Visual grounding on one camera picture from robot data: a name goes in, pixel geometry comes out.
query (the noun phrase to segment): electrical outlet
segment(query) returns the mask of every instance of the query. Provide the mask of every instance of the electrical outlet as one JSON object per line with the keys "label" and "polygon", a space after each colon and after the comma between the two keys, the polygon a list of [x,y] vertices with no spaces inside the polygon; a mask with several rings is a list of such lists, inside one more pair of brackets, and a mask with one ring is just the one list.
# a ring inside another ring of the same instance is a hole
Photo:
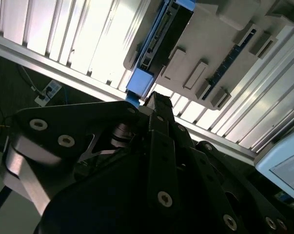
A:
{"label": "electrical outlet", "polygon": [[[46,95],[46,89],[50,87],[51,90],[48,92],[48,96]],[[42,93],[45,95],[44,99],[40,99],[39,96],[36,97],[34,100],[38,105],[40,106],[46,106],[46,104],[53,98],[54,95],[62,88],[62,85],[60,85],[57,81],[51,80],[49,84],[43,89]]]}

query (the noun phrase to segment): white device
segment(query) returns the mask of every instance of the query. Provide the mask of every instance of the white device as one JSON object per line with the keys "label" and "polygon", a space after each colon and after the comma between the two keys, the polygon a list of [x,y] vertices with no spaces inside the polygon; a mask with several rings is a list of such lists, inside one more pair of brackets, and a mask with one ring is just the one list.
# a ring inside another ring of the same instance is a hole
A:
{"label": "white device", "polygon": [[[51,91],[46,95],[46,89],[50,87]],[[53,98],[54,95],[62,88],[62,86],[55,80],[51,80],[49,84],[43,89],[42,93],[45,95],[44,99],[40,99],[39,96],[34,100],[40,106],[46,106],[46,104]]]}
{"label": "white device", "polygon": [[256,169],[294,198],[294,132],[255,160]]}

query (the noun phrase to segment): screw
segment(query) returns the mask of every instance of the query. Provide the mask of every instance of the screw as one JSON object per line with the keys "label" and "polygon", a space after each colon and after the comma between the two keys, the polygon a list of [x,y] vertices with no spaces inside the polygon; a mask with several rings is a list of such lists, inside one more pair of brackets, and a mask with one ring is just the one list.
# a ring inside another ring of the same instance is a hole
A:
{"label": "screw", "polygon": [[209,151],[213,149],[209,144],[205,144],[205,148],[207,148]]}
{"label": "screw", "polygon": [[75,141],[74,141],[73,137],[71,137],[71,136],[61,135],[58,137],[58,144],[63,147],[70,148],[70,147],[74,146]]}
{"label": "screw", "polygon": [[186,129],[184,128],[184,126],[178,125],[178,128],[179,128],[180,130],[182,130],[183,132],[186,131]]}
{"label": "screw", "polygon": [[276,230],[277,229],[277,226],[275,225],[275,223],[273,222],[273,220],[269,217],[266,217],[266,223],[268,224],[268,226],[273,229],[273,230]]}
{"label": "screw", "polygon": [[127,108],[127,110],[130,112],[130,113],[135,113],[135,110],[134,109],[132,109],[132,108]]}
{"label": "screw", "polygon": [[35,118],[30,121],[30,127],[37,131],[45,130],[48,127],[48,124],[39,118]]}
{"label": "screw", "polygon": [[164,191],[158,192],[157,199],[158,199],[159,203],[161,203],[165,207],[171,207],[173,204],[173,200],[172,200],[171,196],[167,192],[164,192]]}
{"label": "screw", "polygon": [[225,214],[223,216],[223,219],[228,228],[230,228],[233,231],[237,230],[238,226],[236,225],[235,220],[229,214]]}
{"label": "screw", "polygon": [[284,230],[287,230],[287,229],[288,229],[287,226],[284,224],[284,222],[283,222],[281,219],[278,219],[278,218],[277,218],[277,221],[278,221],[278,223],[280,224],[280,226],[281,226]]}

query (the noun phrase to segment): floor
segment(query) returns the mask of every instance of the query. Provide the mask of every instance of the floor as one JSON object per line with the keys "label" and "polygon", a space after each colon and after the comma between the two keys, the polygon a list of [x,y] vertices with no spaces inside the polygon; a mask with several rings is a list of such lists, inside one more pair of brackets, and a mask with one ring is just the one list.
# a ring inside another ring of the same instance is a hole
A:
{"label": "floor", "polygon": [[[43,90],[50,82],[50,78],[40,73],[26,68],[27,73],[33,80],[38,89]],[[65,86],[68,104],[98,102],[99,99],[85,94],[79,90]],[[17,69],[17,64],[0,57],[0,108],[5,117],[11,116],[17,110],[31,107],[38,107],[34,102],[37,94],[31,90],[27,83],[22,80]],[[65,92],[61,88],[60,91],[47,104],[64,105]],[[10,124],[10,119],[6,120],[6,124]],[[0,113],[0,125],[2,125],[2,116]],[[0,145],[4,145],[7,136],[7,129],[0,127]]]}
{"label": "floor", "polygon": [[[3,186],[0,176],[0,191]],[[32,234],[39,220],[34,204],[12,191],[0,209],[0,234]]]}

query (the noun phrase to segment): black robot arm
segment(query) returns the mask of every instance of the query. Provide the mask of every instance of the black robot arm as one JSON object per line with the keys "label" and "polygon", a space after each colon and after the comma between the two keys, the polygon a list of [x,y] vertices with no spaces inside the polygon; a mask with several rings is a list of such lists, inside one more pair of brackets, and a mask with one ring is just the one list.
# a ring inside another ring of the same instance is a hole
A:
{"label": "black robot arm", "polygon": [[212,144],[196,146],[168,97],[21,110],[4,183],[42,215],[39,234],[293,233]]}

